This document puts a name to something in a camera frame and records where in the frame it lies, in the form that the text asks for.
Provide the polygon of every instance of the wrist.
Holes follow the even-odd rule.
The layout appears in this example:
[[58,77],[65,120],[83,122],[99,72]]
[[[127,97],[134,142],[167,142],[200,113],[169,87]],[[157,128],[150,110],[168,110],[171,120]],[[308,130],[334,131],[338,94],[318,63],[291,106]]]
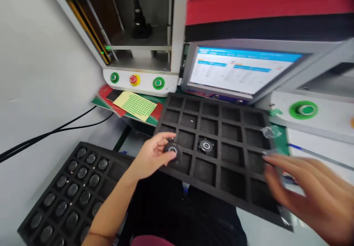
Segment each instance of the wrist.
[[127,185],[136,185],[139,181],[138,177],[136,177],[130,167],[125,171],[122,179]]

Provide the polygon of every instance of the software interface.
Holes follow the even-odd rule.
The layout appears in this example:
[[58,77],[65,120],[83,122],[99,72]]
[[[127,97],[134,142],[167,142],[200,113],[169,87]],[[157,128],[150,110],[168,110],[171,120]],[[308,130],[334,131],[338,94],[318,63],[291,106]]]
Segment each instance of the software interface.
[[190,83],[253,95],[302,55],[200,47]]

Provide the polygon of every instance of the pink clothing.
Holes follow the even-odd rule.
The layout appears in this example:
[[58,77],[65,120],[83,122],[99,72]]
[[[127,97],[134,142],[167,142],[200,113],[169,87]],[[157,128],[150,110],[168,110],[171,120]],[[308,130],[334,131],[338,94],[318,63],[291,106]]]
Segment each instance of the pink clothing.
[[165,239],[152,236],[142,235],[133,239],[131,246],[174,246],[172,243]]

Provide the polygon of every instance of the black cable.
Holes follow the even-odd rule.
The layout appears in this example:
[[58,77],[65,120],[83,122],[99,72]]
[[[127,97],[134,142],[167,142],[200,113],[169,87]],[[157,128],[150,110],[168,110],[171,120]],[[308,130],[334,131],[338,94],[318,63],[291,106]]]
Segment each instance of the black cable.
[[[79,117],[76,117],[75,119],[71,120],[70,122],[68,122],[68,123],[66,123],[66,124],[64,124],[64,125],[62,125],[62,126],[59,126],[58,128],[54,129],[53,131],[57,131],[57,130],[60,130],[61,128],[65,127],[65,126],[68,126],[69,124],[75,122],[76,120],[80,119],[80,118],[83,117],[84,115],[88,114],[90,111],[92,111],[92,110],[93,110],[94,108],[96,108],[96,107],[97,107],[97,106],[92,107],[90,110],[88,110],[87,112],[83,113],[83,114],[80,115]],[[44,139],[44,138],[46,138],[46,137],[47,137],[47,136],[45,136],[45,137],[43,137],[43,138],[41,138],[41,139],[36,139],[36,138],[38,138],[38,137],[34,137],[34,138],[29,139],[29,140],[27,140],[27,141],[25,141],[25,142],[22,142],[22,143],[18,144],[17,146],[14,146],[13,148],[11,148],[11,149],[9,149],[9,150],[7,150],[7,151],[1,153],[1,154],[0,154],[0,159],[3,158],[3,157],[5,157],[6,155],[10,154],[11,152],[13,152],[13,151],[15,151],[15,150],[18,150],[20,147],[23,147],[23,146],[25,146],[25,145],[27,145],[27,144],[29,144],[29,143],[30,143],[29,146],[31,146],[31,145],[37,143],[38,141],[40,141],[40,140],[42,140],[42,139]]]
[[[73,129],[80,129],[80,128],[86,128],[86,127],[90,127],[90,126],[95,126],[95,125],[98,125],[98,124],[101,124],[103,123],[104,121],[107,121],[111,116],[113,115],[113,113],[111,113],[106,119],[104,119],[103,121],[101,122],[98,122],[98,123],[95,123],[95,124],[89,124],[89,125],[86,125],[86,126],[77,126],[77,127],[71,127],[71,128],[64,128],[64,129],[60,129],[60,130],[54,130],[54,131],[51,131],[51,132],[48,132],[48,133],[45,133],[45,134],[42,134],[40,136],[37,136],[37,137],[34,137],[28,141],[31,141],[31,140],[35,140],[36,138],[40,138],[39,140],[42,140],[43,138],[51,135],[51,134],[55,134],[55,133],[58,133],[58,132],[62,132],[62,131],[68,131],[68,130],[73,130]],[[31,145],[27,145],[27,146],[24,146],[23,148],[21,149],[18,149],[16,151],[13,151],[12,153],[8,154],[6,157],[2,158],[0,160],[0,163],[4,162],[5,160],[11,158],[12,156],[16,155],[17,153],[21,152],[22,150],[30,147]]]

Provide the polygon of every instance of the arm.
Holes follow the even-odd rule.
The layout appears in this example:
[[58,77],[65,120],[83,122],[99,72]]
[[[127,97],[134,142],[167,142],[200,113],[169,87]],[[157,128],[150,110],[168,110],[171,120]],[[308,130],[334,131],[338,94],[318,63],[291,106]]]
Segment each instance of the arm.
[[167,138],[175,136],[174,133],[159,133],[145,142],[137,157],[97,212],[83,246],[112,245],[138,181],[149,177],[162,165],[167,165],[176,157],[174,152],[163,153]]
[[292,175],[305,192],[302,196],[284,188],[274,167],[266,164],[264,177],[279,203],[308,224],[329,245],[353,245],[354,186],[315,159],[282,155],[264,159]]

